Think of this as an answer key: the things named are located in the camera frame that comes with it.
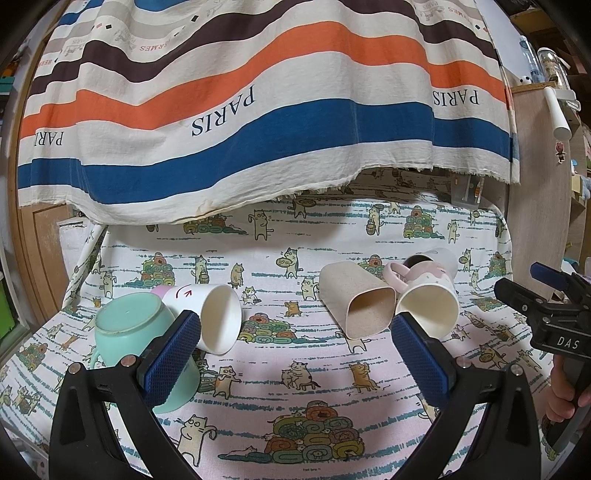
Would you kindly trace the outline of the person's hand on gripper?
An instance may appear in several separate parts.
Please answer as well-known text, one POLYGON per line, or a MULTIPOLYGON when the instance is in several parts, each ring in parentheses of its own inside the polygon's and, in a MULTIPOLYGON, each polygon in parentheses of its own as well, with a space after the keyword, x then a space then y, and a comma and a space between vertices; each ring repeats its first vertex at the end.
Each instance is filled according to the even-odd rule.
POLYGON ((575 401, 575 389, 566 378, 564 371, 565 358, 553 356, 553 367, 550 376, 550 389, 547 391, 546 417, 553 422, 561 423, 571 419, 575 414, 575 405, 585 408, 590 405, 590 388, 587 388, 575 401))

